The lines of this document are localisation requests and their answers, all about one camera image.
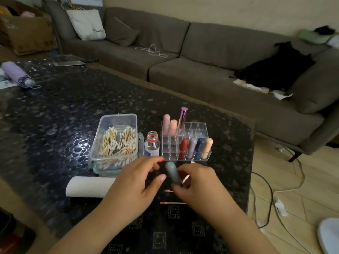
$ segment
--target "black cloth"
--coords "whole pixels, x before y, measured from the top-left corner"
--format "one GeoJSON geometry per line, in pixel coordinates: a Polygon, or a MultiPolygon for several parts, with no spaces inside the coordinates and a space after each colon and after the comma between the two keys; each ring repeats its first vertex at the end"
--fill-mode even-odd
{"type": "Polygon", "coordinates": [[[320,35],[333,35],[336,30],[330,28],[329,26],[323,26],[323,27],[318,27],[313,31],[317,32],[320,35]]]}
{"type": "Polygon", "coordinates": [[[315,64],[310,54],[301,54],[291,42],[274,46],[279,46],[275,55],[235,71],[234,76],[257,87],[288,91],[297,78],[315,64]]]}

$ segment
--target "sofa backrest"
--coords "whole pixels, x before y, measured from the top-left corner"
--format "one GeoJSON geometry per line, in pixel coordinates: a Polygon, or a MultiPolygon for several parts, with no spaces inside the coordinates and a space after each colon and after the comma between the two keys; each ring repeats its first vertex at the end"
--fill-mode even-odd
{"type": "Polygon", "coordinates": [[[301,113],[318,112],[339,98],[339,50],[329,48],[313,59],[316,63],[289,90],[301,113]]]}
{"type": "Polygon", "coordinates": [[[315,55],[326,49],[280,34],[192,22],[180,55],[216,67],[240,70],[276,53],[275,43],[288,41],[303,54],[315,55]]]}
{"type": "Polygon", "coordinates": [[[136,46],[150,47],[155,44],[156,50],[180,53],[190,22],[173,17],[130,10],[119,7],[108,7],[105,24],[116,17],[132,29],[139,29],[136,46]]]}
{"type": "MultiPolygon", "coordinates": [[[[87,5],[78,5],[85,10],[97,9],[99,10],[99,14],[101,20],[104,20],[105,8],[104,7],[95,7],[95,6],[87,6],[87,5]]],[[[52,17],[53,24],[57,29],[57,33],[61,39],[67,40],[72,38],[79,38],[77,33],[75,32],[70,19],[67,16],[66,11],[62,8],[61,3],[54,0],[43,0],[42,7],[44,10],[52,17]]],[[[70,9],[67,3],[63,4],[63,7],[68,10],[70,9]]]]}

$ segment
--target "table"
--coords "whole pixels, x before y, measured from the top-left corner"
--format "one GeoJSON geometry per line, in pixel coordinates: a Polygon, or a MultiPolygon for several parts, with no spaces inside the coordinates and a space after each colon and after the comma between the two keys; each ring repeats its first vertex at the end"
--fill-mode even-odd
{"type": "MultiPolygon", "coordinates": [[[[90,213],[101,199],[68,198],[76,175],[96,176],[87,167],[100,117],[135,113],[138,132],[160,133],[164,114],[206,122],[214,139],[204,165],[215,169],[237,204],[246,211],[255,124],[251,119],[135,79],[100,65],[51,67],[52,61],[18,63],[42,86],[0,90],[0,175],[35,210],[57,237],[90,213]]],[[[164,163],[159,173],[165,173],[164,163]]],[[[157,175],[153,173],[146,184],[157,175]]],[[[167,179],[150,207],[127,226],[103,253],[227,253],[218,233],[189,207],[159,205],[178,201],[167,179]]]]}

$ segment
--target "hand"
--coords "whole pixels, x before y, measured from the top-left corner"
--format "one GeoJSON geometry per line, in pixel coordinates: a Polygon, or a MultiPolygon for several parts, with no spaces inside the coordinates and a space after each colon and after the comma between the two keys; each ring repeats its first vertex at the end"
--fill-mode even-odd
{"type": "Polygon", "coordinates": [[[178,173],[181,179],[187,175],[189,178],[182,187],[172,184],[174,194],[217,228],[225,210],[235,202],[214,169],[200,164],[184,164],[178,167],[178,173]]]}
{"type": "Polygon", "coordinates": [[[159,169],[163,157],[143,156],[124,166],[100,203],[100,208],[119,219],[121,230],[140,216],[151,204],[165,174],[158,175],[145,189],[149,172],[159,169]]]}

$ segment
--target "acrylic lipstick organizer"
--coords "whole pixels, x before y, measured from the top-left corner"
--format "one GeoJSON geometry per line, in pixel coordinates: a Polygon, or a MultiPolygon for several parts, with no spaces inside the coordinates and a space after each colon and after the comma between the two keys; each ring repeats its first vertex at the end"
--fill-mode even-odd
{"type": "Polygon", "coordinates": [[[166,161],[178,161],[178,160],[195,160],[195,161],[206,161],[211,155],[211,150],[207,153],[206,158],[203,152],[193,152],[192,158],[188,159],[188,152],[185,152],[183,159],[179,159],[179,146],[181,141],[184,138],[187,138],[190,141],[193,137],[199,138],[208,138],[206,123],[199,122],[185,122],[181,125],[181,128],[177,128],[176,134],[171,135],[171,130],[168,130],[167,135],[163,135],[162,123],[161,123],[161,156],[164,157],[166,161]]]}

